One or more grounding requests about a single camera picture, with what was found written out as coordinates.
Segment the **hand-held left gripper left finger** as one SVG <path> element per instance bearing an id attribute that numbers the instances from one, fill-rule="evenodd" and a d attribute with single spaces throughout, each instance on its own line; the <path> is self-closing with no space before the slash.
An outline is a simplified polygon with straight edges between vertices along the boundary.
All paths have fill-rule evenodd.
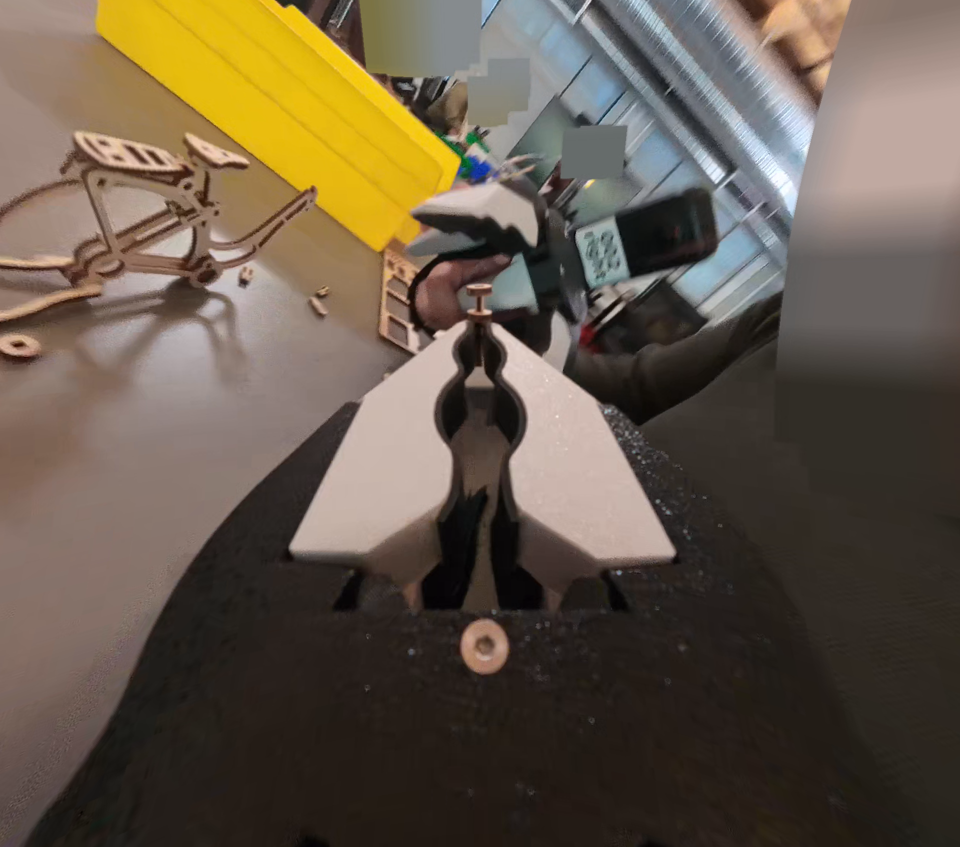
<path id="1" fill-rule="evenodd" d="M 463 490 L 452 448 L 467 418 L 473 332 L 445 332 L 369 391 L 289 545 L 294 561 L 385 577 L 414 609 L 440 564 L 439 524 Z"/>

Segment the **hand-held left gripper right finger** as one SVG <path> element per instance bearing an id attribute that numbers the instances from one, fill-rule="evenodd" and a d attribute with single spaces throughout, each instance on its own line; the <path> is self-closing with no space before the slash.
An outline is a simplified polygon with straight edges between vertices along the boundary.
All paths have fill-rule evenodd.
<path id="1" fill-rule="evenodd" d="M 489 417 L 507 444 L 489 540 L 498 607 L 553 609 L 579 581 L 673 563 L 596 399 L 500 325 L 483 349 Z"/>

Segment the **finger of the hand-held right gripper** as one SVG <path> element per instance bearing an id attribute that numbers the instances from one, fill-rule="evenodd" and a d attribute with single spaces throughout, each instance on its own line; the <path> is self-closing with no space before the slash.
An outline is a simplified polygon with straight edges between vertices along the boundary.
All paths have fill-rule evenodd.
<path id="1" fill-rule="evenodd" d="M 491 247 L 486 240 L 469 236 L 462 231 L 445 232 L 426 228 L 406 247 L 411 258 L 452 257 L 464 259 L 484 259 L 499 255 L 497 248 Z"/>
<path id="2" fill-rule="evenodd" d="M 431 230 L 489 245 L 538 246 L 540 217 L 537 202 L 505 181 L 451 189 L 413 208 L 413 219 Z"/>

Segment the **small wooden axle peg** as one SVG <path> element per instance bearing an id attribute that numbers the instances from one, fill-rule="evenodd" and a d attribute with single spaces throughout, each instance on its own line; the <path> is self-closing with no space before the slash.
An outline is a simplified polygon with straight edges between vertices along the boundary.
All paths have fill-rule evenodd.
<path id="1" fill-rule="evenodd" d="M 467 312 L 468 322 L 473 330 L 474 362 L 478 368 L 486 364 L 486 350 L 490 339 L 490 326 L 493 322 L 493 313 L 487 307 L 487 300 L 493 292 L 493 286 L 487 282 L 472 282 L 465 287 L 465 292 L 472 303 Z"/>

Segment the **person's right forearm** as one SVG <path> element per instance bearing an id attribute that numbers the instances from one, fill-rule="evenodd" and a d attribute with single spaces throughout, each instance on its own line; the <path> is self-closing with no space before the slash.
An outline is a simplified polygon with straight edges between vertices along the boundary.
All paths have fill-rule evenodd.
<path id="1" fill-rule="evenodd" d="M 599 404 L 619 410 L 641 426 L 775 341 L 783 300 L 784 292 L 778 291 L 689 337 L 668 345 L 650 344 L 634 353 L 573 349 L 563 373 Z"/>

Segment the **wooden bicycle model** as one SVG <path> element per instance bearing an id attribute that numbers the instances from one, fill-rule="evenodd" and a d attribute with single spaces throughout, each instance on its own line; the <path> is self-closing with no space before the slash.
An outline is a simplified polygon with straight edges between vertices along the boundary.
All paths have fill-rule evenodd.
<path id="1" fill-rule="evenodd" d="M 317 188 L 307 187 L 244 236 L 219 241 L 213 237 L 213 226 L 222 205 L 212 194 L 212 180 L 224 171 L 248 169 L 246 157 L 193 133 L 183 137 L 184 156 L 90 131 L 73 133 L 72 144 L 60 178 L 11 198 L 2 205 L 2 216 L 43 195 L 77 187 L 87 196 L 99 233 L 68 256 L 2 257 L 2 270 L 56 272 L 68 283 L 66 289 L 2 310 L 3 324 L 98 297 L 107 281 L 125 274 L 171 277 L 206 288 L 227 270 L 247 265 L 284 226 L 317 206 Z M 163 208 L 117 228 L 107 198 L 120 189 L 155 195 Z"/>

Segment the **person's right hand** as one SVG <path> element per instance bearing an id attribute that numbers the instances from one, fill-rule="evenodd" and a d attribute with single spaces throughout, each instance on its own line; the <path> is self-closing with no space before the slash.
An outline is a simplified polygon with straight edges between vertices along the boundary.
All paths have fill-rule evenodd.
<path id="1" fill-rule="evenodd" d="M 511 265 L 507 255 L 483 258 L 438 257 L 424 267 L 414 285 L 411 313 L 418 329 L 436 337 L 467 319 L 459 294 L 471 284 L 492 284 Z"/>

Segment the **wooden sheet with rectangular cutouts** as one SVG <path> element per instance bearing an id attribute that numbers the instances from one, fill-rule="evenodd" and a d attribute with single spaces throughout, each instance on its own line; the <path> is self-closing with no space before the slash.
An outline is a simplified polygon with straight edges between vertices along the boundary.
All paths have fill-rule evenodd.
<path id="1" fill-rule="evenodd" d="M 411 356 L 430 343 L 414 318 L 412 285 L 417 273 L 402 251 L 389 246 L 382 252 L 378 337 Z"/>

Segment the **yellow plastic bin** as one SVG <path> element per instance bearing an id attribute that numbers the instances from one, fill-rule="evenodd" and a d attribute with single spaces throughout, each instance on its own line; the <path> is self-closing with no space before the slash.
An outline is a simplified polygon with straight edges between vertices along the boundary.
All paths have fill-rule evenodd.
<path id="1" fill-rule="evenodd" d="M 294 7 L 274 0 L 98 0 L 100 36 L 376 252 L 460 159 Z"/>

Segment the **silver ventilation duct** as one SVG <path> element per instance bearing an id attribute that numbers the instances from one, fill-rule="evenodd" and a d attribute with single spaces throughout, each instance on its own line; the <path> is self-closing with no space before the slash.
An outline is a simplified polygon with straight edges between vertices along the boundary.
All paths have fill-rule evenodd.
<path id="1" fill-rule="evenodd" d="M 727 156 L 793 218 L 816 110 L 736 0 L 598 0 Z"/>

